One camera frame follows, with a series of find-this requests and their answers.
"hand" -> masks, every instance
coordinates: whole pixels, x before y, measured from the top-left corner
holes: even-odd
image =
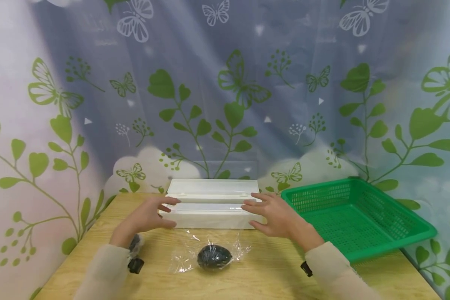
[[[158,211],[170,212],[171,209],[163,204],[176,205],[181,201],[171,197],[150,197],[140,204],[117,228],[115,228],[110,244],[128,248],[137,233],[154,230],[157,228],[174,228],[174,221],[164,220]]]
[[[251,196],[262,200],[245,200],[244,211],[262,215],[267,224],[250,221],[256,230],[269,237],[287,238],[297,242],[305,252],[325,243],[314,227],[298,215],[285,200],[275,194],[257,194]]]

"curtain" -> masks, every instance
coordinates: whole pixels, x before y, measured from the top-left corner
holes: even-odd
[[[357,175],[437,228],[405,251],[450,300],[450,0],[0,1],[0,299],[118,193]]]

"plastic box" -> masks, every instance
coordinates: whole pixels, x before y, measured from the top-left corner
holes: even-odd
[[[282,197],[351,263],[437,234],[423,218],[357,177],[295,187]]]
[[[182,202],[168,205],[172,212],[162,216],[177,222],[177,228],[253,229],[248,222],[263,222],[263,217],[242,210],[241,204],[258,192],[256,180],[172,179],[167,196]]]

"table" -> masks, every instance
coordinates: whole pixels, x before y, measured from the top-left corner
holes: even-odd
[[[72,299],[96,250],[108,243],[120,221],[150,195],[118,195],[35,299]],[[191,231],[199,237],[210,233]],[[168,272],[172,253],[183,244],[183,233],[175,229],[144,234],[140,257],[145,265],[140,274],[128,275],[120,299],[330,299],[313,277],[300,269],[303,254],[290,241],[266,237],[256,230],[241,232],[240,238],[248,241],[251,251],[225,271],[210,275],[193,269],[172,274]],[[354,267],[383,299],[440,299],[400,251]]]

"black egg-shaped object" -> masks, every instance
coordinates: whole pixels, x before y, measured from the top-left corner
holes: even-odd
[[[218,245],[207,245],[197,255],[197,262],[203,269],[219,269],[232,260],[228,249]]]

